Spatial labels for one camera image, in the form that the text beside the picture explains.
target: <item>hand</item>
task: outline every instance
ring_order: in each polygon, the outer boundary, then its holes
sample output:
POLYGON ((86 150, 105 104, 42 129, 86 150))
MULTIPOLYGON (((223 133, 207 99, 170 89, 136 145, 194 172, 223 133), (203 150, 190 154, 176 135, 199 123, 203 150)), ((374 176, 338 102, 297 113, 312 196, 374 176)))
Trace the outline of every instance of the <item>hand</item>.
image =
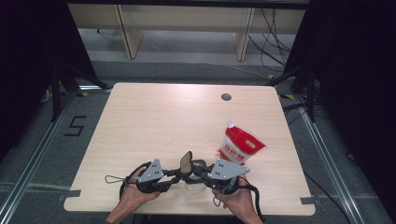
MULTIPOLYGON (((248 184, 243 178, 239 178, 239 186, 246 186, 248 184)), ((249 189, 238 189, 230 195, 221 195, 221 193, 215 189, 212 189, 212 192, 218 200, 224 203, 224 209, 228 207, 230 211, 244 223, 262 223, 262 220, 254 209, 249 189)))
MULTIPOLYGON (((134 176, 140 175, 140 173, 145 170, 141 168, 138 170, 134 176)), ((143 193, 137 189, 135 179, 130 179, 128 185, 125 187, 122 193, 120 202, 108 215, 106 221, 109 223, 121 223, 122 220, 139 208, 143 203, 156 199, 160 196, 160 192, 143 193)))

